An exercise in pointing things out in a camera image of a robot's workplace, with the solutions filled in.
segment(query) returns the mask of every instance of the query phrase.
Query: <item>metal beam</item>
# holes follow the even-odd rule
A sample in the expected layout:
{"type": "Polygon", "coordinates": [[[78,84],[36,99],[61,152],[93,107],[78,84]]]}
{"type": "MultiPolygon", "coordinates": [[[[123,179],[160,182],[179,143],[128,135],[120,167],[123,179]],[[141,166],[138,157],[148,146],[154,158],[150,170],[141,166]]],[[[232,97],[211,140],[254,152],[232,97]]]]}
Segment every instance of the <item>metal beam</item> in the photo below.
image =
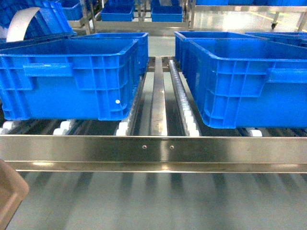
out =
{"type": "Polygon", "coordinates": [[[155,58],[153,101],[150,120],[150,136],[167,136],[165,89],[162,57],[155,58]]]}
{"type": "Polygon", "coordinates": [[[307,138],[4,135],[0,146],[21,171],[307,173],[307,138]]]}

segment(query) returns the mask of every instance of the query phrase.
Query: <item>metal shelf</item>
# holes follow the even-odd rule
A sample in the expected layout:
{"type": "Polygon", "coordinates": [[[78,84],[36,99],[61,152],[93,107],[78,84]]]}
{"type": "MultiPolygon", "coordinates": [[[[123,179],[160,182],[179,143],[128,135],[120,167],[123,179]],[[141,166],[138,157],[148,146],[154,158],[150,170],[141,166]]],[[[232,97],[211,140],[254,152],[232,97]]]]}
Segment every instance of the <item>metal shelf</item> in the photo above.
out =
{"type": "Polygon", "coordinates": [[[185,137],[179,85],[172,92],[177,95],[175,99],[165,99],[164,75],[172,59],[152,57],[148,67],[154,69],[148,126],[151,135],[156,136],[137,136],[135,127],[147,125],[140,124],[145,112],[143,94],[139,93],[133,136],[113,136],[119,122],[75,121],[74,130],[64,136],[51,135],[61,121],[34,121],[32,126],[23,122],[18,126],[23,130],[18,133],[23,135],[0,135],[0,158],[19,171],[307,173],[304,130],[260,129],[264,137],[249,137],[248,129],[209,128],[202,123],[189,89],[181,80],[177,83],[184,87],[202,135],[185,137]],[[176,136],[172,136],[174,128],[178,130],[176,136]]]}

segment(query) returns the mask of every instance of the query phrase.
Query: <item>white roller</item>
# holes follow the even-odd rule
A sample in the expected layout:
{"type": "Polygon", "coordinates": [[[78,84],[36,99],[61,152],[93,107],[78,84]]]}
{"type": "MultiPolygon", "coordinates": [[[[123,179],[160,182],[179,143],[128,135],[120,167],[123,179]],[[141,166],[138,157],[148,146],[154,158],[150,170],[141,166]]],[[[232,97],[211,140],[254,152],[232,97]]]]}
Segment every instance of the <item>white roller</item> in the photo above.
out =
{"type": "Polygon", "coordinates": [[[65,130],[65,129],[56,128],[56,129],[53,131],[53,135],[65,135],[66,132],[67,132],[67,130],[65,130]]]}
{"type": "Polygon", "coordinates": [[[200,133],[198,130],[190,130],[190,136],[191,137],[199,137],[200,133]]]}
{"type": "Polygon", "coordinates": [[[18,121],[6,121],[3,123],[3,128],[4,129],[8,129],[8,130],[12,130],[14,129],[16,126],[18,126],[19,122],[18,121]]]}
{"type": "Polygon", "coordinates": [[[128,123],[127,122],[120,122],[118,129],[127,130],[128,129],[128,123]]]}
{"type": "Polygon", "coordinates": [[[195,122],[187,122],[187,127],[189,130],[196,129],[196,124],[195,122]]]}
{"type": "Polygon", "coordinates": [[[192,116],[192,111],[186,110],[183,112],[184,116],[192,116]]]}
{"type": "Polygon", "coordinates": [[[62,121],[60,128],[65,130],[70,130],[73,125],[73,121],[62,121]]]}
{"type": "Polygon", "coordinates": [[[127,133],[126,133],[126,130],[120,130],[118,129],[116,131],[116,136],[125,136],[127,133]]]}
{"type": "Polygon", "coordinates": [[[248,131],[248,134],[251,136],[251,137],[262,137],[262,133],[260,130],[258,129],[250,129],[248,131]]]}
{"type": "Polygon", "coordinates": [[[9,130],[7,128],[0,128],[0,135],[8,134],[9,130]]]}

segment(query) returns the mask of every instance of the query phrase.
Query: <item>metal frame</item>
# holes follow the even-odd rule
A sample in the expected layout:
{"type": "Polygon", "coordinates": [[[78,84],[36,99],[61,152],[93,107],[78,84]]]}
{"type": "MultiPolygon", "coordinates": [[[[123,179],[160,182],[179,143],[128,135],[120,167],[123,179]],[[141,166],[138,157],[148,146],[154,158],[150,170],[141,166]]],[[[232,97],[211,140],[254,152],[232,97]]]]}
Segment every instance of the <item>metal frame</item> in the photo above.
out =
{"type": "MultiPolygon", "coordinates": [[[[201,118],[186,83],[182,85],[203,137],[158,137],[167,135],[167,117],[175,117],[167,114],[163,103],[163,70],[172,59],[151,58],[155,66],[151,135],[156,137],[86,136],[91,133],[88,124],[96,121],[84,121],[77,122],[78,132],[68,136],[1,135],[0,158],[19,171],[307,173],[306,131],[261,129],[265,137],[253,138],[242,137],[247,133],[242,129],[209,128],[199,122],[201,118]]],[[[136,113],[141,112],[142,106],[137,107],[136,113]]],[[[108,124],[113,123],[96,123],[94,127],[107,130],[108,124]]]]}
{"type": "MultiPolygon", "coordinates": [[[[149,32],[150,35],[174,35],[174,31],[193,30],[196,12],[276,12],[275,18],[272,22],[272,29],[277,25],[278,15],[281,12],[301,12],[302,16],[298,22],[298,31],[302,31],[307,21],[307,6],[204,6],[196,5],[196,1],[183,1],[184,20],[182,23],[158,23],[158,22],[144,22],[145,13],[147,12],[147,5],[144,3],[142,14],[142,3],[136,5],[138,12],[138,22],[103,22],[98,18],[94,19],[94,28],[96,32],[120,32],[120,31],[141,31],[149,32]]],[[[79,34],[91,33],[89,20],[92,17],[86,17],[87,9],[83,8],[83,18],[79,21],[69,21],[71,27],[79,34]]]]}

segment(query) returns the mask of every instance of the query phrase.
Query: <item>stainless steel rail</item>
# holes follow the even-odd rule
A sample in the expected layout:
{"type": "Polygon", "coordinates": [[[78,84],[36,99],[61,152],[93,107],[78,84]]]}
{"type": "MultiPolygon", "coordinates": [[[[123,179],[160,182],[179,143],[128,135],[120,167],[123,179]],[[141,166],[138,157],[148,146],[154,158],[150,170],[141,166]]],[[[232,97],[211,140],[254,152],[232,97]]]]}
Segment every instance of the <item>stainless steel rail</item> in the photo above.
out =
{"type": "Polygon", "coordinates": [[[165,107],[165,89],[162,57],[155,58],[153,79],[153,101],[150,120],[151,136],[167,136],[167,120],[165,107]]]}

